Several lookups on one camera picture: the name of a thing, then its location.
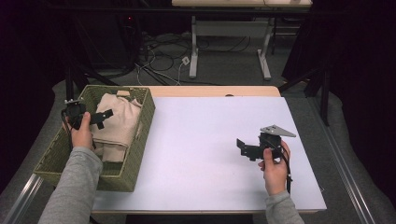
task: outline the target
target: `gray sleeve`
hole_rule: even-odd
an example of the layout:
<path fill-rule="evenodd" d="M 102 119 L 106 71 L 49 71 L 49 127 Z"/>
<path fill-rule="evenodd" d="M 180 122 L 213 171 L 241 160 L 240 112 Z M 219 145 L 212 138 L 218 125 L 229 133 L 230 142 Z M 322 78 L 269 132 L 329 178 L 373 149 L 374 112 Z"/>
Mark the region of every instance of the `gray sleeve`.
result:
<path fill-rule="evenodd" d="M 39 223 L 88 223 L 102 168 L 92 151 L 73 148 Z"/>
<path fill-rule="evenodd" d="M 268 197 L 265 203 L 267 204 L 265 215 L 268 223 L 304 223 L 287 191 Z"/>

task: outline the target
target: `table leg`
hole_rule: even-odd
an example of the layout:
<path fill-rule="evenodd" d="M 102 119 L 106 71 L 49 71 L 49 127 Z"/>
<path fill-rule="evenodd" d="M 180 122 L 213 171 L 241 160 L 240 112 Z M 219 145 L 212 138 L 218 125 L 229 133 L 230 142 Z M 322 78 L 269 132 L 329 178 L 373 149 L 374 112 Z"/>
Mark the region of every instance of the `table leg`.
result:
<path fill-rule="evenodd" d="M 194 16 L 191 18 L 191 35 L 192 35 L 192 50 L 191 50 L 191 63 L 190 63 L 190 78 L 196 78 L 197 64 L 198 64 L 198 48 L 197 48 L 196 20 Z"/>
<path fill-rule="evenodd" d="M 268 63 L 265 59 L 265 55 L 268 49 L 268 43 L 271 37 L 271 19 L 268 19 L 267 26 L 265 28 L 265 36 L 264 41 L 262 42 L 262 48 L 258 49 L 258 56 L 260 60 L 260 66 L 262 67 L 262 75 L 264 76 L 264 80 L 271 80 L 270 69 L 268 68 Z"/>

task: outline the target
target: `green basket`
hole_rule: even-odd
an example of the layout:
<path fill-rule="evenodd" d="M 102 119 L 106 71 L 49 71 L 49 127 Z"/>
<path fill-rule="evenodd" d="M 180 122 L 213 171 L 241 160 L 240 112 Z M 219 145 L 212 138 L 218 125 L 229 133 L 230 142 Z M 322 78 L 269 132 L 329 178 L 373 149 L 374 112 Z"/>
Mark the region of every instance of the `green basket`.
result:
<path fill-rule="evenodd" d="M 134 127 L 134 136 L 131 136 L 132 144 L 125 153 L 124 162 L 104 162 L 103 172 L 99 177 L 97 189 L 134 191 L 149 135 L 149 128 L 155 111 L 155 104 L 149 88 L 88 85 L 80 97 L 84 99 L 87 111 L 95 113 L 97 105 L 105 93 L 116 94 L 118 91 L 128 91 L 130 96 L 124 97 L 129 100 L 135 98 L 142 107 Z M 34 174 L 41 176 L 53 186 L 57 186 L 70 156 L 70 147 L 68 144 L 67 133 L 61 128 L 35 167 Z"/>

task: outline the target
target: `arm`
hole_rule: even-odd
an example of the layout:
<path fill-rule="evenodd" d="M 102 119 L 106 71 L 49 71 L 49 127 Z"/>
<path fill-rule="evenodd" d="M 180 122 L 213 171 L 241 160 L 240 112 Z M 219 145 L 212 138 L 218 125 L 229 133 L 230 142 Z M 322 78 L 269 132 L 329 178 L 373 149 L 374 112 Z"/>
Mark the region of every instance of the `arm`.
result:
<path fill-rule="evenodd" d="M 285 158 L 290 160 L 288 145 L 282 141 Z M 266 216 L 269 223 L 304 223 L 298 214 L 294 202 L 286 191 L 286 177 L 288 175 L 287 165 L 284 160 L 274 162 L 272 152 L 269 148 L 264 150 L 264 161 L 259 166 L 264 171 L 265 188 L 269 197 L 265 200 L 267 204 Z"/>
<path fill-rule="evenodd" d="M 39 223 L 88 223 L 103 164 L 90 150 L 91 115 L 85 113 L 79 130 L 71 130 L 73 151 Z"/>
<path fill-rule="evenodd" d="M 304 223 L 286 190 L 269 196 L 265 203 L 267 204 L 265 215 L 268 223 Z"/>

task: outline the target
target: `right hand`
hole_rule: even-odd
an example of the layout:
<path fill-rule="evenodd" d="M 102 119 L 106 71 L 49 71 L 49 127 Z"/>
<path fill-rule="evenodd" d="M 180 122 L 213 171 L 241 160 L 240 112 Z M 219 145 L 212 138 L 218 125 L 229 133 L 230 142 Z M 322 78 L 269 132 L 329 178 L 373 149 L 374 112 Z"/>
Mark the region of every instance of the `right hand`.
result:
<path fill-rule="evenodd" d="M 82 117 L 81 126 L 79 130 L 73 129 L 67 122 L 67 128 L 72 134 L 73 147 L 86 147 L 93 150 L 92 146 L 92 133 L 90 130 L 91 114 L 85 112 Z"/>
<path fill-rule="evenodd" d="M 282 141 L 281 146 L 285 149 L 283 154 L 285 158 L 290 160 L 290 150 L 288 145 Z M 288 169 L 285 160 L 280 162 L 274 161 L 272 151 L 270 148 L 266 148 L 263 152 L 264 160 L 259 163 L 259 166 L 264 171 L 265 188 L 268 194 L 276 195 L 286 190 L 286 177 L 288 175 Z"/>

